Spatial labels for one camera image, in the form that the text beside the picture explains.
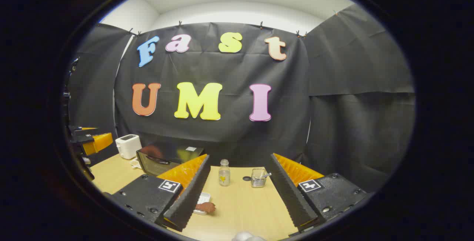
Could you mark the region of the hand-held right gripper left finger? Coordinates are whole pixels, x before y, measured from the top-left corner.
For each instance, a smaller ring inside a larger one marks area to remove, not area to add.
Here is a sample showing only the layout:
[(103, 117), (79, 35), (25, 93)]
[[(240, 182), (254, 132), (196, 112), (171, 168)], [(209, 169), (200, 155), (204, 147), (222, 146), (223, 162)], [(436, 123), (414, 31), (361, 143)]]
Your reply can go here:
[(210, 169), (210, 155), (203, 154), (158, 176), (143, 174), (106, 196), (142, 220), (182, 231), (198, 204)]

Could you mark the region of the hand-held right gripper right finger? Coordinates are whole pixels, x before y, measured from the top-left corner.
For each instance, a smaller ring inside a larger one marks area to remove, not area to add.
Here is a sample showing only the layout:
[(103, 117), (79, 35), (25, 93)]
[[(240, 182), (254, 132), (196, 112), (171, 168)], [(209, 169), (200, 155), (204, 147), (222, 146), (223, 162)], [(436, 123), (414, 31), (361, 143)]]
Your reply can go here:
[(367, 199), (366, 191), (342, 175), (322, 175), (276, 153), (267, 171), (298, 231), (325, 224)]

